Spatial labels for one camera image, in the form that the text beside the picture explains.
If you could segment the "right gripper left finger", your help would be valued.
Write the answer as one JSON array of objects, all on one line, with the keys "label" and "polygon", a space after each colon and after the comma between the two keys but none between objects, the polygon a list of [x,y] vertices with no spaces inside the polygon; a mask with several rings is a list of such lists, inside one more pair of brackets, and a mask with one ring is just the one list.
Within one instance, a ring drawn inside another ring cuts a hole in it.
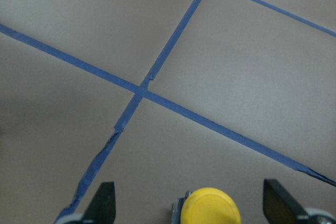
[{"label": "right gripper left finger", "polygon": [[56,223],[113,224],[116,218],[114,182],[101,183],[83,214],[74,213],[60,217]]}]

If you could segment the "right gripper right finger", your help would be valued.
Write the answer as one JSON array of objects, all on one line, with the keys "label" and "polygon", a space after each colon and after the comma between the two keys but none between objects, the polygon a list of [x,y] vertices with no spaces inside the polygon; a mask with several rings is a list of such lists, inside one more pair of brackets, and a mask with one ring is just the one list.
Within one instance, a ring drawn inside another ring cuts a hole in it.
[{"label": "right gripper right finger", "polygon": [[335,223],[325,210],[304,208],[276,179],[264,180],[262,203],[268,223]]}]

